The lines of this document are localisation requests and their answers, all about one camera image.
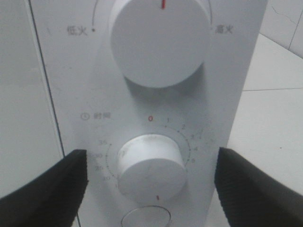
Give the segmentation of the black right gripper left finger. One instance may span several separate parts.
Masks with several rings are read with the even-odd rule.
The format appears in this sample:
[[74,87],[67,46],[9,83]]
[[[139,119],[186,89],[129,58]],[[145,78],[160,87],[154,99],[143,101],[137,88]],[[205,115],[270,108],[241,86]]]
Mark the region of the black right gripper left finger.
[[88,185],[87,152],[76,149],[1,198],[2,227],[71,227]]

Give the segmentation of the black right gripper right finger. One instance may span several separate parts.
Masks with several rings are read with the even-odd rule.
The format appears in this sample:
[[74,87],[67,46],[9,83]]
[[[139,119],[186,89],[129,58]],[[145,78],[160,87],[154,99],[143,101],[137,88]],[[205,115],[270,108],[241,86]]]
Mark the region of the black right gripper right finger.
[[232,149],[219,149],[214,184],[231,227],[303,225],[302,195]]

